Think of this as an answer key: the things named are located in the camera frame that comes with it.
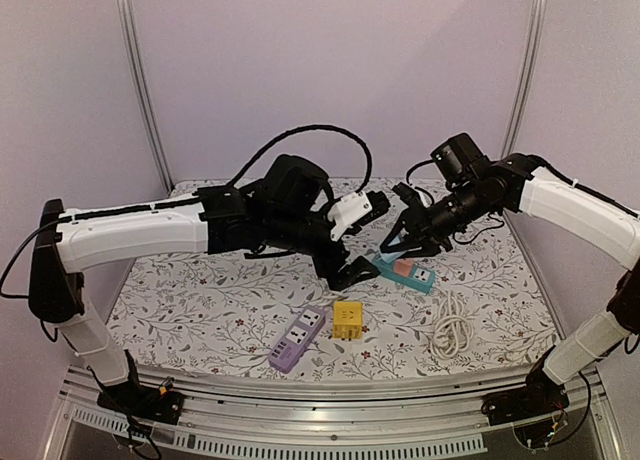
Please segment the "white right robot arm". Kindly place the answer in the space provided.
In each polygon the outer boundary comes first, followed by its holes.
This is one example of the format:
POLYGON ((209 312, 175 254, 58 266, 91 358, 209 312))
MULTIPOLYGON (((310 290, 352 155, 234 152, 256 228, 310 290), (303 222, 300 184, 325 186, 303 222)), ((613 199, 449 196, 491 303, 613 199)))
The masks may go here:
POLYGON ((559 314, 573 330, 544 354, 518 392, 517 407, 537 416, 554 402, 556 387, 639 332, 639 211, 536 155, 489 160, 442 149, 431 161, 446 195, 426 205, 416 188, 397 184, 393 191, 405 208, 382 250, 434 257, 489 213, 510 212, 519 227, 528 219, 541 222, 524 228, 524 239, 553 302, 568 303, 559 314), (551 237, 545 246, 532 245, 544 233, 551 237))

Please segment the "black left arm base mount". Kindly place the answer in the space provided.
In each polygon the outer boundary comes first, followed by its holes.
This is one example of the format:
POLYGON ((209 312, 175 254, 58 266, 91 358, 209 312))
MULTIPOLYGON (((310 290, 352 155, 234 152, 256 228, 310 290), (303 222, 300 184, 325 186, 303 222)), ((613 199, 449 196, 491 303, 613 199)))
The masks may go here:
POLYGON ((169 425, 177 425, 182 413, 185 396, 174 389, 175 379, 166 377, 158 386, 149 387, 140 383, 136 363, 127 349, 124 350, 128 376, 125 382, 100 387, 97 405, 125 414, 169 425))

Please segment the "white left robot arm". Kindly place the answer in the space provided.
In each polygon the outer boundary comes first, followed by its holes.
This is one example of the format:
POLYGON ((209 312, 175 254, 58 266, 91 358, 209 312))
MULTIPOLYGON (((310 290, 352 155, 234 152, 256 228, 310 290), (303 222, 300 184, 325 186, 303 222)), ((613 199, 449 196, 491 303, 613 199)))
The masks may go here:
POLYGON ((65 210, 49 201, 35 233, 28 307, 56 326, 91 368, 111 399, 128 414, 148 406, 146 388, 135 367, 83 294, 86 270, 140 257, 221 254, 245 250, 251 256, 268 247, 307 255, 316 274, 333 291, 371 279, 378 270, 368 260, 349 258, 342 241, 388 212, 380 191, 357 190, 316 205, 324 181, 294 181, 284 191, 257 180, 240 188, 199 188, 156 203, 99 210, 65 210))

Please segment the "yellow cube socket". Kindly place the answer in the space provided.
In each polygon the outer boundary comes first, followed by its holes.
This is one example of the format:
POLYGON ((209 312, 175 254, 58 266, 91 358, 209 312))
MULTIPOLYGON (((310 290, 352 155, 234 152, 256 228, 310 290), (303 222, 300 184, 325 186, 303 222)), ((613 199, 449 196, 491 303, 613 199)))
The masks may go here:
POLYGON ((363 306, 359 301, 335 301, 332 337, 337 340, 359 340, 363 333, 363 306))

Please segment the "pink charger plug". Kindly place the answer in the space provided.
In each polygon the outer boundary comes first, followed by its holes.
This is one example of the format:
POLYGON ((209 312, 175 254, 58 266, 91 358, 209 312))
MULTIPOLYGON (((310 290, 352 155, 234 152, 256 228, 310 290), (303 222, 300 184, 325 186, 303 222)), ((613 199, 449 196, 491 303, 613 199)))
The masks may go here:
POLYGON ((401 277, 409 278, 412 276, 414 261, 412 259, 397 259, 394 262, 393 272, 401 277))

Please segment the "blue charger plug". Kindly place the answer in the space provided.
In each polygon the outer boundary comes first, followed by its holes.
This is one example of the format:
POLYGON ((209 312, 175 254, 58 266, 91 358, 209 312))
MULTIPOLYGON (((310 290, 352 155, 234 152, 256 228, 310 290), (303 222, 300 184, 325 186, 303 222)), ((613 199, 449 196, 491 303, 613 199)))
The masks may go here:
MULTIPOLYGON (((402 242, 403 239, 403 234, 399 233, 398 235, 396 235, 387 245, 388 248, 392 248, 395 247, 396 245, 400 244, 402 242)), ((388 263, 388 264, 392 264, 394 263, 397 259, 401 258, 402 255, 405 253, 404 250, 397 250, 397 251, 383 251, 382 249, 379 250, 378 252, 378 256, 380 258, 381 261, 388 263)))

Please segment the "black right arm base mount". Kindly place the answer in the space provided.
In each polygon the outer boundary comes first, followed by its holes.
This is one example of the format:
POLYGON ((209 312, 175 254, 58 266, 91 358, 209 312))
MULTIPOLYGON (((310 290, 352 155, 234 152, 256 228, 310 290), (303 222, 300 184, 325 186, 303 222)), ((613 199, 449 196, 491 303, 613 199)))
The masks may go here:
POLYGON ((554 383, 542 370, 536 370, 527 375, 524 386, 485 395, 481 413, 494 426, 550 414, 568 406, 564 385, 554 383))

